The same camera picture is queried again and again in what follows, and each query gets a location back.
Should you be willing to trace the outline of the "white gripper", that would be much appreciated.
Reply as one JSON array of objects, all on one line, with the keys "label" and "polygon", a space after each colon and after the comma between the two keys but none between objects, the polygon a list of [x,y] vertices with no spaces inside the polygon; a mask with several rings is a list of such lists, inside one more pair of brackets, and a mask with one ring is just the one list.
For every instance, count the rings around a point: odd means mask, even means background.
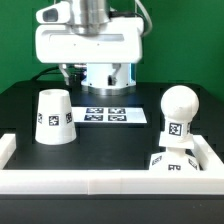
[{"label": "white gripper", "polygon": [[36,30],[36,54],[42,63],[57,63],[65,84],[72,75],[66,64],[113,63],[108,84],[115,85],[120,63],[137,63],[142,58],[143,20],[113,18],[97,35],[77,35],[68,25],[40,25]]}]

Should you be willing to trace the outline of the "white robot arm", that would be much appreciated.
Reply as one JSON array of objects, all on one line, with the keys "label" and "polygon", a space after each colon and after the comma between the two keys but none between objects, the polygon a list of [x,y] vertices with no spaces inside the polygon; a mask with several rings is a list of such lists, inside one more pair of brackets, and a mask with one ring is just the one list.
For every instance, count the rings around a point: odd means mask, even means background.
[{"label": "white robot arm", "polygon": [[85,91],[121,95],[136,86],[135,65],[142,58],[144,19],[109,8],[107,0],[61,0],[36,13],[37,58],[59,66],[86,70]]}]

